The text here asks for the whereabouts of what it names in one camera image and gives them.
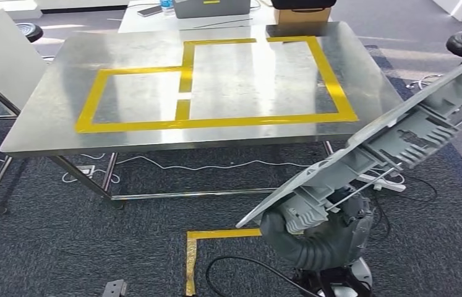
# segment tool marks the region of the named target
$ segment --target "gray robot arm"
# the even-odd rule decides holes
[[[353,191],[344,187],[332,196],[342,199]],[[366,247],[372,221],[369,201],[357,194],[343,202],[341,211],[331,214],[327,222],[306,229],[302,237],[287,231],[285,219],[276,209],[263,213],[260,230],[267,243],[295,268],[321,271],[358,260]]]

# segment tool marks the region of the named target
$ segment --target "white panel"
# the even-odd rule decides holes
[[[23,108],[46,67],[14,21],[0,10],[0,92]]]

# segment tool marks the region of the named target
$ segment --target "yellow tape line on floor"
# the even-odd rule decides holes
[[[194,288],[194,265],[196,263],[197,240],[210,238],[235,238],[260,236],[260,229],[237,229],[237,230],[212,230],[212,231],[188,231],[187,232],[187,262],[186,262],[186,285],[185,295],[196,294]]]

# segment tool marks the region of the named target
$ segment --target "black cable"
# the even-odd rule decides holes
[[[217,289],[213,285],[213,283],[211,282],[211,278],[210,278],[210,271],[211,271],[211,268],[213,267],[214,263],[216,263],[216,262],[218,262],[220,260],[224,260],[224,259],[238,259],[238,260],[244,260],[244,261],[248,261],[248,262],[258,264],[258,265],[262,266],[263,268],[268,269],[270,272],[274,273],[275,275],[279,276],[280,278],[282,278],[284,281],[288,282],[292,286],[295,286],[296,288],[298,288],[298,290],[301,290],[301,291],[309,294],[309,296],[311,296],[311,297],[320,297],[319,295],[316,295],[315,293],[313,293],[311,291],[308,291],[304,287],[298,285],[297,283],[292,281],[290,278],[283,275],[283,273],[281,273],[280,271],[274,269],[272,266],[269,266],[266,263],[263,263],[261,261],[255,260],[255,259],[251,259],[251,258],[247,258],[247,257],[239,257],[239,256],[221,256],[221,257],[217,257],[217,258],[213,259],[209,263],[209,265],[207,266],[207,269],[205,270],[205,279],[207,281],[207,285],[209,286],[209,288],[211,290],[213,290],[220,297],[228,297],[228,296],[225,295],[224,293],[222,293],[219,289]]]
[[[406,176],[407,178],[411,178],[411,179],[414,179],[416,181],[420,181],[420,182],[426,184],[427,186],[429,186],[433,190],[433,194],[428,199],[425,199],[425,200],[424,199],[416,199],[416,198],[412,198],[412,197],[409,197],[409,196],[406,196],[406,195],[394,194],[394,193],[387,194],[387,196],[400,197],[400,198],[413,200],[413,201],[417,201],[417,202],[423,202],[423,203],[433,202],[434,200],[436,200],[438,198],[438,190],[431,183],[429,183],[427,181],[424,181],[421,178],[415,178],[414,176],[406,175],[404,173],[402,173],[402,175]],[[383,220],[385,222],[386,231],[385,231],[385,235],[382,236],[381,238],[373,238],[373,237],[371,237],[371,239],[380,241],[380,240],[387,239],[390,236],[390,234],[391,234],[391,222],[389,221],[389,218],[387,217],[387,214],[384,212],[382,206],[380,205],[379,191],[374,191],[374,193],[375,193],[375,195],[374,195],[374,199],[372,199],[372,201],[375,204],[376,209],[379,211],[380,216],[379,216],[379,219],[377,220],[377,222],[373,224],[371,229],[376,228],[380,224],[380,222]]]
[[[373,225],[372,229],[376,228],[378,224],[383,220],[385,222],[385,227],[384,227],[385,234],[379,238],[371,237],[371,239],[380,241],[380,240],[387,239],[391,235],[391,222],[389,222],[389,218],[387,217],[387,214],[383,211],[383,208],[380,205],[380,202],[378,201],[378,199],[379,199],[378,194],[376,194],[375,199],[373,199],[373,202],[379,211],[380,217],[379,217],[379,220]]]
[[[429,197],[428,199],[426,200],[423,200],[423,199],[416,199],[416,198],[411,198],[409,196],[406,196],[406,195],[401,195],[401,194],[392,194],[393,196],[396,196],[396,197],[401,197],[401,198],[404,198],[404,199],[409,199],[409,200],[413,200],[413,201],[418,201],[418,202],[433,202],[434,200],[436,200],[438,198],[438,190],[437,188],[435,188],[432,184],[428,183],[427,181],[424,181],[423,179],[421,178],[415,178],[414,176],[410,176],[410,175],[406,175],[406,174],[402,174],[403,176],[406,176],[408,178],[412,178],[416,181],[420,181],[424,184],[426,184],[427,186],[429,186],[432,190],[433,190],[433,194],[431,195],[431,197]]]

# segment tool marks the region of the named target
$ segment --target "metal plate held by robot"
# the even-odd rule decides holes
[[[279,187],[236,226],[255,220],[276,203],[289,232],[327,220],[327,197],[367,170],[410,168],[431,156],[459,131],[462,65],[355,133],[343,150],[305,169]]]

